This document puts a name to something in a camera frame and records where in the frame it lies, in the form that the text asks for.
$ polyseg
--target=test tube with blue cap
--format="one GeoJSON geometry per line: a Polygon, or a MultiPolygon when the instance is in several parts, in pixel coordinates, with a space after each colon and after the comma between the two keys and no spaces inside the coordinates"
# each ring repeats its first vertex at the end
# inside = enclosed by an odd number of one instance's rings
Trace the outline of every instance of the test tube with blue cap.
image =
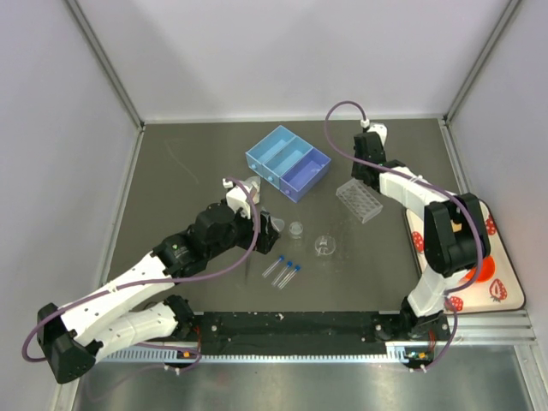
{"type": "Polygon", "coordinates": [[[297,273],[297,271],[300,271],[301,270],[301,266],[300,265],[296,265],[295,268],[278,284],[278,288],[279,289],[282,289],[283,287],[285,287],[287,285],[287,283],[289,281],[291,281],[291,278],[293,278],[295,276],[295,274],[297,273]]]}
{"type": "Polygon", "coordinates": [[[271,266],[265,270],[265,272],[263,272],[263,278],[267,278],[268,276],[270,276],[270,274],[274,271],[277,265],[280,264],[284,259],[285,257],[280,255],[280,257],[276,261],[274,261],[271,266]]]}
{"type": "Polygon", "coordinates": [[[276,284],[278,281],[280,281],[283,277],[283,274],[285,274],[285,272],[291,268],[291,266],[293,265],[293,263],[291,261],[288,261],[288,264],[286,264],[286,266],[280,271],[280,273],[276,276],[276,278],[274,278],[274,281],[272,282],[272,285],[274,287],[276,287],[276,284]]]}

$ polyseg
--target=blue storage box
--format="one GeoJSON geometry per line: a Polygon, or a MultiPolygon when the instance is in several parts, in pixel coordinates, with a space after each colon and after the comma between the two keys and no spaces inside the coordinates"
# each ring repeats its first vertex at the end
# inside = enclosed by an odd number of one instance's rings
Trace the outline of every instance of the blue storage box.
{"type": "Polygon", "coordinates": [[[247,165],[295,203],[329,169],[331,159],[298,135],[278,126],[246,152],[247,165]]]}

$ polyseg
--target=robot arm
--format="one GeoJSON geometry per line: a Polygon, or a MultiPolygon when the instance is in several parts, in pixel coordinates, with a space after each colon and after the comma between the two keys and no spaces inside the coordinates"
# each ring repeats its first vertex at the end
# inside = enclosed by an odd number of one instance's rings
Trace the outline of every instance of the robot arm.
{"type": "MultiPolygon", "coordinates": [[[[455,286],[476,264],[472,231],[456,206],[442,194],[415,184],[426,182],[397,160],[386,161],[384,143],[387,130],[383,124],[363,124],[354,137],[354,156],[399,171],[409,179],[364,164],[354,163],[352,177],[362,180],[382,195],[390,197],[414,212],[425,223],[425,257],[428,265],[417,287],[402,304],[402,317],[410,335],[420,334],[421,327],[444,310],[444,291],[455,286]]],[[[478,198],[472,194],[456,196],[472,215],[479,231],[483,256],[491,251],[483,224],[478,198]]]]}
{"type": "MultiPolygon", "coordinates": [[[[226,198],[209,205],[184,231],[165,238],[134,267],[93,294],[108,291],[101,298],[81,304],[46,324],[38,334],[39,346],[58,383],[72,381],[105,356],[152,338],[184,338],[193,328],[194,314],[187,302],[172,295],[145,311],[129,313],[153,295],[176,285],[148,283],[118,289],[125,283],[143,280],[191,277],[203,271],[209,260],[232,247],[248,249],[253,240],[253,220],[246,195],[239,187],[223,182],[226,198]]],[[[253,202],[259,202],[260,180],[244,182],[253,202]]],[[[255,251],[266,254],[279,234],[270,214],[260,213],[255,251]]],[[[48,304],[39,310],[38,320],[58,309],[48,304]]]]}

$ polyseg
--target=strawberry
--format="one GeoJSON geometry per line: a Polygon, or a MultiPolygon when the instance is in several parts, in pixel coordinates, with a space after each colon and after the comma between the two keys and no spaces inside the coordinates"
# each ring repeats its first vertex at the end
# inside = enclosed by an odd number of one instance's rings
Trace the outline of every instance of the strawberry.
{"type": "Polygon", "coordinates": [[[497,226],[491,214],[489,214],[489,217],[485,221],[485,227],[487,228],[488,235],[495,235],[497,233],[497,226]]]}
{"type": "Polygon", "coordinates": [[[414,231],[411,236],[413,237],[413,244],[414,244],[415,250],[417,250],[417,253],[424,253],[425,242],[422,239],[422,235],[420,235],[420,232],[414,231]]]}
{"type": "Polygon", "coordinates": [[[493,301],[496,302],[506,300],[506,297],[508,297],[506,287],[504,287],[503,282],[500,281],[498,278],[491,283],[491,286],[489,287],[489,292],[491,293],[493,301]]]}
{"type": "Polygon", "coordinates": [[[456,311],[462,311],[462,308],[464,307],[464,301],[460,297],[455,297],[454,295],[449,298],[449,301],[451,304],[453,304],[453,307],[456,311]]]}

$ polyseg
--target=white wall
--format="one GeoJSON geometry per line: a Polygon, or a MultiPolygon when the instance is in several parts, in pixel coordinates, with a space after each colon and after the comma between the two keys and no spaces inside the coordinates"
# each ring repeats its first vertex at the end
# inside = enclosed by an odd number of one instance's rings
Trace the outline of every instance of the white wall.
{"type": "Polygon", "coordinates": [[[3,2],[0,55],[0,409],[34,411],[55,380],[21,344],[98,284],[135,129],[63,2],[3,2]]]}
{"type": "Polygon", "coordinates": [[[548,359],[548,2],[527,0],[454,124],[476,193],[492,207],[548,359]]]}
{"type": "Polygon", "coordinates": [[[140,115],[176,122],[323,117],[346,98],[443,114],[507,1],[80,4],[140,115]]]}

